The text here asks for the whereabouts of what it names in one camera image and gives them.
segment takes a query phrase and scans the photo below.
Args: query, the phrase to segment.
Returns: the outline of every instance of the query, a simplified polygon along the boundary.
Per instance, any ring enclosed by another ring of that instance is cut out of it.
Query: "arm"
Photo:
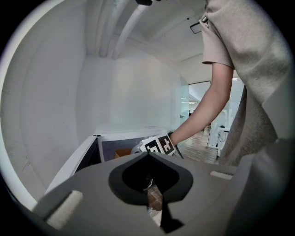
[[[212,64],[212,83],[190,117],[171,135],[174,145],[195,135],[211,123],[230,98],[233,69],[220,63]]]

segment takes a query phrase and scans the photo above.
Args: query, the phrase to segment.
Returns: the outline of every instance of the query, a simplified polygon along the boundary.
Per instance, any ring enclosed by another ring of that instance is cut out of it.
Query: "person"
[[[277,139],[262,104],[292,70],[284,37],[253,0],[208,0],[200,19],[203,63],[212,65],[212,83],[195,112],[171,135],[174,145],[211,123],[230,98],[233,71],[244,83],[236,117],[219,163],[241,158]]]

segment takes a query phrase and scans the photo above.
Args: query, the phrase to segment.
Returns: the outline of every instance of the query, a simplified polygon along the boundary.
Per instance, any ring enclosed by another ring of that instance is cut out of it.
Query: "shirt sleeve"
[[[202,26],[202,36],[204,43],[203,51],[203,63],[212,64],[212,62],[221,63],[230,66],[234,69],[234,65],[231,61],[230,55],[219,36],[211,29],[210,23],[202,22],[202,19],[206,14],[200,19],[200,24]]]

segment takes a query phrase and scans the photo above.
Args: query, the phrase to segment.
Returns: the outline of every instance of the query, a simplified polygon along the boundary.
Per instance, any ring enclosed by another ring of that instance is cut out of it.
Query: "beige t-shirt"
[[[277,26],[253,0],[209,0],[200,24],[203,63],[228,65],[245,84],[219,157],[222,164],[238,165],[242,156],[277,138],[261,104],[288,76],[292,54]]]

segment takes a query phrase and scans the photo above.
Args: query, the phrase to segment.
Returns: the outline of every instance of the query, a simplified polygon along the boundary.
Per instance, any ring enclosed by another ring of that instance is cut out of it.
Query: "wooden floor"
[[[185,159],[218,164],[217,149],[207,147],[210,129],[205,128],[196,135],[178,144],[178,149]]]

